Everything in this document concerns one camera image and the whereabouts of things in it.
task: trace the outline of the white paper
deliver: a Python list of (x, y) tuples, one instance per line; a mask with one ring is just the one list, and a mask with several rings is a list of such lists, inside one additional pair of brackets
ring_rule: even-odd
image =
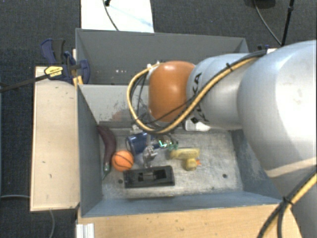
[[(107, 9), (120, 31), (154, 33), (150, 0), (111, 0)], [(81, 27), (115, 30), (103, 0), (81, 0)]]

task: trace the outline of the black cord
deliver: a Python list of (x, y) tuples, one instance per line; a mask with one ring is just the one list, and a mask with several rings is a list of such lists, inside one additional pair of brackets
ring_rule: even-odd
[(106, 11), (106, 13), (107, 13), (107, 15), (108, 15), (108, 18), (109, 18), (111, 24), (114, 26), (114, 28), (115, 28), (117, 31), (119, 31), (119, 29), (118, 29), (117, 26), (115, 25), (114, 21), (112, 20), (110, 14), (109, 14), (109, 12), (108, 12), (108, 9), (107, 9), (105, 0), (103, 0), (103, 4), (104, 4), (105, 11)]
[(295, 0), (290, 0), (290, 2), (289, 2), (288, 13), (287, 13), (287, 18), (286, 18), (285, 28), (284, 28), (284, 34), (283, 34), (283, 39), (282, 39), (282, 44), (281, 44), (282, 47), (285, 45), (287, 31), (288, 31), (288, 25), (289, 25), (289, 22), (291, 20), (292, 11), (294, 10), (294, 7), (293, 7), (294, 1)]
[(308, 175), (305, 176), (304, 179), (301, 180), (300, 183), (296, 185), (296, 187), (287, 195), (287, 197), (283, 197), (282, 201), (282, 207), (278, 215), (278, 220), (277, 220), (277, 237), (278, 238), (283, 238), (282, 235), (282, 223), (283, 223), (283, 217), (285, 214), (285, 210), (289, 204), (292, 204), (292, 199), (294, 198), (294, 195), (311, 179), (317, 171), (317, 167), (315, 167)]
[(143, 91), (145, 80), (147, 79), (147, 75), (148, 74), (144, 74), (143, 81), (142, 81), (141, 88), (140, 88), (140, 92), (139, 92), (138, 106), (137, 106), (137, 116), (139, 116), (139, 107), (140, 107), (141, 94), (142, 94), (142, 91)]
[(257, 6), (257, 3), (256, 3), (256, 0), (253, 0), (253, 4), (254, 4), (254, 7), (256, 8), (257, 10), (257, 13), (260, 17), (260, 19), (262, 20), (263, 24), (266, 26), (266, 28), (268, 29), (268, 31), (270, 32), (270, 34), (273, 36), (273, 38), (277, 41), (277, 43), (282, 46), (282, 43), (280, 42), (280, 40), (276, 37), (276, 35), (273, 33), (273, 31), (270, 29), (270, 27), (268, 26), (268, 24), (266, 23), (266, 21), (264, 20), (264, 18), (262, 17), (260, 11), (259, 11), (259, 8)]
[(257, 238), (263, 237), (267, 228), (270, 226), (271, 222), (277, 215), (277, 235), (278, 238), (282, 238), (282, 220), (287, 205), (292, 201), (294, 195), (309, 181), (310, 178), (312, 178), (312, 176), (316, 174), (316, 171), (317, 168), (315, 167), (314, 170), (311, 171), (307, 176), (305, 176), (286, 197), (283, 197), (283, 201), (280, 202), (280, 204), (276, 207), (276, 209), (271, 213), (266, 222), (263, 224)]

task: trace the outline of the white object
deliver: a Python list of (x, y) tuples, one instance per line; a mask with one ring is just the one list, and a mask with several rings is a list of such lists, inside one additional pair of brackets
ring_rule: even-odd
[[(150, 0), (111, 0), (107, 9), (120, 31), (154, 33)], [(81, 28), (115, 30), (103, 0), (81, 0)]]
[(87, 225), (76, 225), (76, 238), (95, 238), (95, 225), (90, 223)]

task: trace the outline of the gray box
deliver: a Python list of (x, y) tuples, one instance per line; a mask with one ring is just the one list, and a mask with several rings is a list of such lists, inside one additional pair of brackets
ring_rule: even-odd
[[(91, 83), (94, 83), (80, 85), (77, 94), (82, 217), (279, 203), (277, 190), (241, 130), (186, 132), (177, 129), (174, 136), (181, 147), (201, 149), (202, 165), (187, 172), (181, 160), (170, 160), (161, 151), (153, 166), (171, 165), (175, 186), (125, 189), (119, 182), (123, 174), (116, 170), (102, 181), (104, 146), (97, 124), (110, 127), (117, 139), (117, 149), (125, 148), (132, 122), (125, 97), (126, 84), (132, 75), (156, 60), (198, 63), (209, 56), (245, 53), (248, 50), (244, 39), (77, 29), (76, 50), (78, 60), (88, 59)], [(117, 73), (120, 66), (126, 72)], [(146, 103), (146, 87), (142, 99)], [(133, 168), (141, 166), (142, 161), (136, 158)]]

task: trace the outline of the orange ball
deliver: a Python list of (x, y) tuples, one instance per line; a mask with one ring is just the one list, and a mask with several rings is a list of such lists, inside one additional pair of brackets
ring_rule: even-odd
[(117, 151), (113, 157), (111, 164), (118, 171), (129, 170), (134, 163), (133, 155), (129, 151)]
[(160, 119), (163, 122), (173, 121), (186, 107), (183, 104), (187, 101), (187, 81), (194, 67), (186, 61), (168, 61), (153, 71), (149, 82), (149, 110), (155, 119), (176, 109)]

